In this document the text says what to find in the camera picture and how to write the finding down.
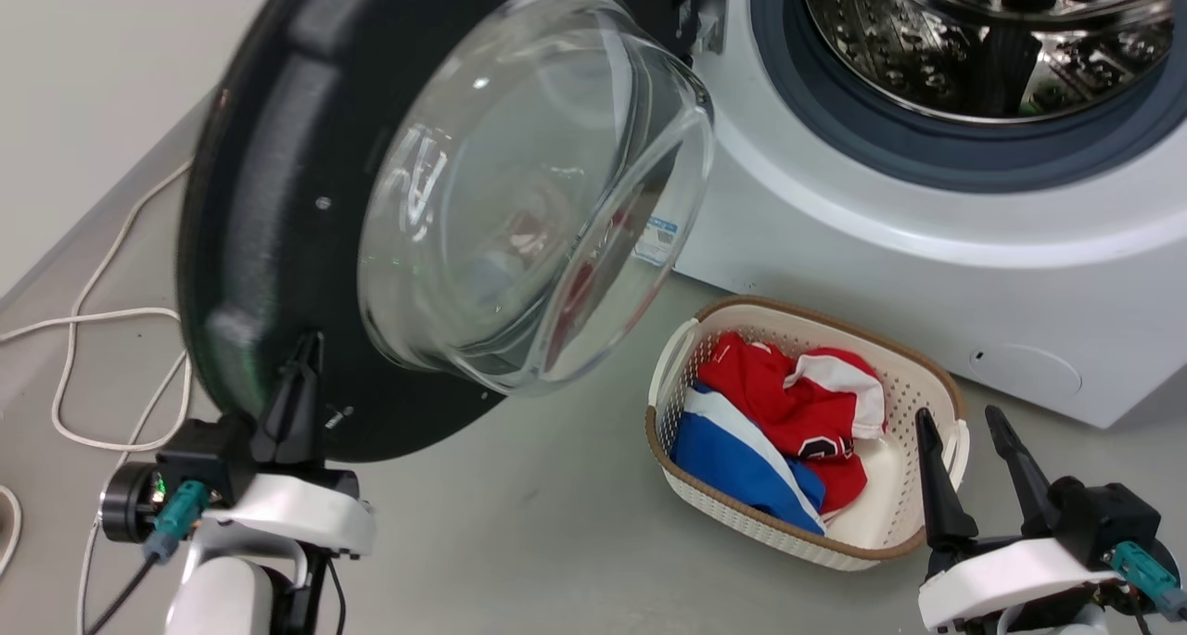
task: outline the white wall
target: white wall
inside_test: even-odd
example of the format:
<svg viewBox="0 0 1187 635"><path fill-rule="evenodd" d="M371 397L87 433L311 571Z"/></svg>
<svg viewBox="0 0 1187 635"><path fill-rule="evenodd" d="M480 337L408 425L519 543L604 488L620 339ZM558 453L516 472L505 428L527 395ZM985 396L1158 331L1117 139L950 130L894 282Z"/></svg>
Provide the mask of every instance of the white wall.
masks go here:
<svg viewBox="0 0 1187 635"><path fill-rule="evenodd" d="M0 0L0 298L215 85L262 2Z"/></svg>

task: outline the laundry basket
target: laundry basket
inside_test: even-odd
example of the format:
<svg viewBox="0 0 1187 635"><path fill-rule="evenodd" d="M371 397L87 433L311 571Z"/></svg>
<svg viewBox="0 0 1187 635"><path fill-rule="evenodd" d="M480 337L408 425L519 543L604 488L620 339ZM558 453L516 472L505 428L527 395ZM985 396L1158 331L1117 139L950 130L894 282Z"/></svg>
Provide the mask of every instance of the laundry basket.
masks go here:
<svg viewBox="0 0 1187 635"><path fill-rule="evenodd" d="M862 495L818 535L758 512L692 477L672 462L684 395L717 339L737 331L795 357L814 348L839 348L864 357L886 390L887 432L855 442L869 482ZM780 552L834 570L865 570L903 557L923 542L915 412L928 407L944 438L944 463L960 487L969 461L964 401L947 373L907 348L861 328L787 304L730 297L700 310L661 353L648 392L647 440L672 489L687 503Z"/></svg>

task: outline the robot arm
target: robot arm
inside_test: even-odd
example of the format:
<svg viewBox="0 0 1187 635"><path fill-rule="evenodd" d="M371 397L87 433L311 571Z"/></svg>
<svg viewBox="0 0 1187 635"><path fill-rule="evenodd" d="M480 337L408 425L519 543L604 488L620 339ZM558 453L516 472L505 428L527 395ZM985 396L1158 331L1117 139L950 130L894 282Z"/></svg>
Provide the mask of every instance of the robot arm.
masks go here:
<svg viewBox="0 0 1187 635"><path fill-rule="evenodd" d="M1157 510L1122 484L1086 488L1071 477L1050 484L1002 411L990 406L985 418L1022 507L1021 535L977 539L976 521L944 470L932 415L926 409L916 415L932 547L919 610L929 631L1105 634L1106 607L1132 616L1187 617L1187 596L1172 574L1178 567L1155 539Z"/></svg>
<svg viewBox="0 0 1187 635"><path fill-rule="evenodd" d="M337 582L334 559L370 553L375 519L356 476L325 466L319 375L320 338L305 336L259 424L189 420L155 464L125 464L108 483L108 539L141 544L158 563L190 540L166 635L312 634L326 572ZM189 507L183 495L195 490L204 507ZM296 570L284 577L243 557Z"/></svg>

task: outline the stainless steel drum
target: stainless steel drum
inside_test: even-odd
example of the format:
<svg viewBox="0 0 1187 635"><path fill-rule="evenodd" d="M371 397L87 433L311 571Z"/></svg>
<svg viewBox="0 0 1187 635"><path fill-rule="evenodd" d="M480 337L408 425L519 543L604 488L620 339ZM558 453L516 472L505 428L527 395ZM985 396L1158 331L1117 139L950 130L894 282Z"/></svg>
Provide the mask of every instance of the stainless steel drum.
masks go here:
<svg viewBox="0 0 1187 635"><path fill-rule="evenodd" d="M837 57L902 107L1022 123L1103 103L1170 49L1170 0L807 0Z"/></svg>

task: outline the door hinge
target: door hinge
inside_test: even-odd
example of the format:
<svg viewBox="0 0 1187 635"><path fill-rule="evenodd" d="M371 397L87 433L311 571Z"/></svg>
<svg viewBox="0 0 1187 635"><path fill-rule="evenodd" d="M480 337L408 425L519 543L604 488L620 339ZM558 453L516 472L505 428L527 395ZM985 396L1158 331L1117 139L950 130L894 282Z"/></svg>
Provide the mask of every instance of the door hinge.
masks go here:
<svg viewBox="0 0 1187 635"><path fill-rule="evenodd" d="M681 0L677 39L694 34L690 55L721 53L725 39L725 0Z"/></svg>

